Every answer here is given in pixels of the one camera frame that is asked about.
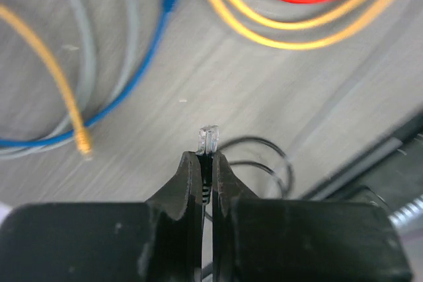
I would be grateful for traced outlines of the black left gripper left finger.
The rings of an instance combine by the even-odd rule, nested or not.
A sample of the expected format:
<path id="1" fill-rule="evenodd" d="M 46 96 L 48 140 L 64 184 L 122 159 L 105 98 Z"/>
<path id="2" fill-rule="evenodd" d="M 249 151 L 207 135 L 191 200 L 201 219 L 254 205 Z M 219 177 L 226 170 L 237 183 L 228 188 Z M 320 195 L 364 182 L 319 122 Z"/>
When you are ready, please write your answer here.
<path id="1" fill-rule="evenodd" d="M 144 202 L 26 204 L 1 225 L 2 281 L 199 281 L 202 177 L 182 155 Z"/>

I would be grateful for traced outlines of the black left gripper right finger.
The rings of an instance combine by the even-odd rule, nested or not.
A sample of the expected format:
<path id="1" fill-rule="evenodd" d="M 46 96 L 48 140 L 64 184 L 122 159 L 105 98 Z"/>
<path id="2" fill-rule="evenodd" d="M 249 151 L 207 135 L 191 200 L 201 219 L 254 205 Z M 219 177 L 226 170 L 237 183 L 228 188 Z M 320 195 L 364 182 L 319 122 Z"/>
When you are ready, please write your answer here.
<path id="1" fill-rule="evenodd" d="M 213 159 L 214 281 L 411 281 L 397 231 L 368 203 L 262 199 Z"/>

